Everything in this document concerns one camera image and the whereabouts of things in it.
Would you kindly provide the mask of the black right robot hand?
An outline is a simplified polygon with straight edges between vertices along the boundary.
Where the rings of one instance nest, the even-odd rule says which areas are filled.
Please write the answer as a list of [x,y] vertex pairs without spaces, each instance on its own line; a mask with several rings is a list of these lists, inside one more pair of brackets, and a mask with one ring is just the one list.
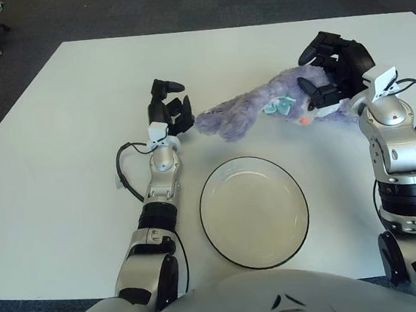
[[373,58],[361,43],[323,31],[302,52],[298,64],[322,68],[332,80],[330,84],[320,86],[312,78],[298,78],[300,88],[309,97],[310,111],[351,99],[365,90],[363,74],[375,66]]

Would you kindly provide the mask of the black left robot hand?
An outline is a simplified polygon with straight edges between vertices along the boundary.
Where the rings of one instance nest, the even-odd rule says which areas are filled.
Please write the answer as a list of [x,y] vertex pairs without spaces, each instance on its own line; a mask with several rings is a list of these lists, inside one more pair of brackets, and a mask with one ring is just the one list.
[[185,86],[177,82],[154,79],[152,83],[148,120],[164,123],[169,136],[186,133],[195,122],[188,95],[185,95],[183,101],[176,97],[169,103],[164,103],[169,93],[182,93],[184,90]]

